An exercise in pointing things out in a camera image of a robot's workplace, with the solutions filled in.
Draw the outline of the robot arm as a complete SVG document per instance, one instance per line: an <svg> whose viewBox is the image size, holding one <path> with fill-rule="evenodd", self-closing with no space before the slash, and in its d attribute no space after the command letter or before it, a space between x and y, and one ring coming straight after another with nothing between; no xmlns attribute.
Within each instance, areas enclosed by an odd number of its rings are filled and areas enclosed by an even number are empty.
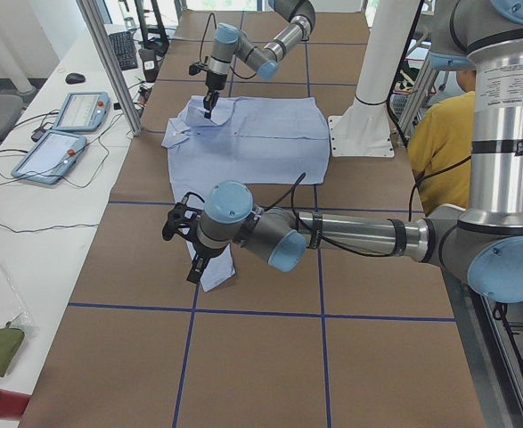
<svg viewBox="0 0 523 428"><path fill-rule="evenodd" d="M470 198L416 222L258 207L226 181L202 209L183 207L180 234L194 249L188 280L236 243L283 272L327 245L363 257L407 256L440 267L487 298L523 301L523 1L440 5L431 52L440 69L476 69Z"/></svg>
<svg viewBox="0 0 523 428"><path fill-rule="evenodd" d="M269 4L288 22L288 26L263 47L255 45L244 31L232 25L217 25L213 47L205 67L208 89L203 98L205 118L211 117L220 92L225 88L234 58L240 59L262 79L269 80L290 50L310 38L315 29L315 9L311 2L276 0Z"/></svg>

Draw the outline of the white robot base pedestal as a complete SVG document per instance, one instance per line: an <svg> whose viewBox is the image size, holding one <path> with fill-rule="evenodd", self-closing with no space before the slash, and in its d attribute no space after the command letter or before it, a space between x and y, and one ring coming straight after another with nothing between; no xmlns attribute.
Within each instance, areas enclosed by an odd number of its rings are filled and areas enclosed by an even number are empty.
<svg viewBox="0 0 523 428"><path fill-rule="evenodd" d="M379 2L354 101L343 115L329 117L334 157L394 156L387 101L421 8L420 0Z"/></svg>

